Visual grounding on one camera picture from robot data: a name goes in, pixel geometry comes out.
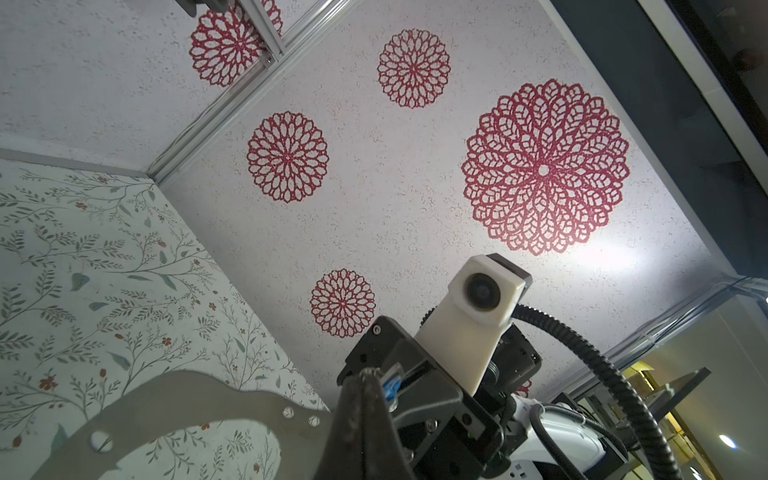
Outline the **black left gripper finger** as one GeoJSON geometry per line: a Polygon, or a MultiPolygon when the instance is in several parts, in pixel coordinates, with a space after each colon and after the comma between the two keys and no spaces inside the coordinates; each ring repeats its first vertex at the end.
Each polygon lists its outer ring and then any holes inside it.
{"type": "Polygon", "coordinates": [[[314,475],[320,480],[412,479],[378,371],[346,378],[331,432],[314,475]]]}

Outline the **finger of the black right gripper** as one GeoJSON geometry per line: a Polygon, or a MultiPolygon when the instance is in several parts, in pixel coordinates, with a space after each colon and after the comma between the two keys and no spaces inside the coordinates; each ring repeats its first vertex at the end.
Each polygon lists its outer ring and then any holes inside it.
{"type": "Polygon", "coordinates": [[[402,369],[391,414],[418,479],[478,479],[504,434],[488,414],[411,339],[394,342],[382,367],[402,369]]]}

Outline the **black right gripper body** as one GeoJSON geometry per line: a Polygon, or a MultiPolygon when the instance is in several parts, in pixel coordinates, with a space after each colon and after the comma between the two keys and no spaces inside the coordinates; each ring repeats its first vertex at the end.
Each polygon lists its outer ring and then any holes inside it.
{"type": "Polygon", "coordinates": [[[492,355],[478,390],[468,393],[394,319],[380,316],[345,360],[337,380],[365,368],[398,369],[391,418],[418,479],[491,479],[511,466],[528,438],[514,414],[514,393],[541,368],[541,358],[517,327],[492,355]]]}

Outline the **keyring bunch with blue tags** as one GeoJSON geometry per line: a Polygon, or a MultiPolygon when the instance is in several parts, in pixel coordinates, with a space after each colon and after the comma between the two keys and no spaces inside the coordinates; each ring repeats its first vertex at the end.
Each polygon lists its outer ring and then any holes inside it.
{"type": "Polygon", "coordinates": [[[99,479],[139,447],[204,423],[250,420],[277,438],[279,479],[314,477],[334,413],[269,391],[240,391],[199,372],[162,374],[89,420],[34,473],[36,479],[99,479]]]}

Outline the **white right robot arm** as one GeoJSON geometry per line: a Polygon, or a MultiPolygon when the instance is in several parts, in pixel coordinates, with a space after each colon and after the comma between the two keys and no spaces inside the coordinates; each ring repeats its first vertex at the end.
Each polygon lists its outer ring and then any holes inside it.
{"type": "Polygon", "coordinates": [[[380,316],[345,359],[339,384],[365,369],[383,383],[417,479],[606,479],[628,460],[622,441],[570,405],[524,388],[541,359],[517,327],[501,337],[475,394],[466,392],[395,320],[380,316]]]}

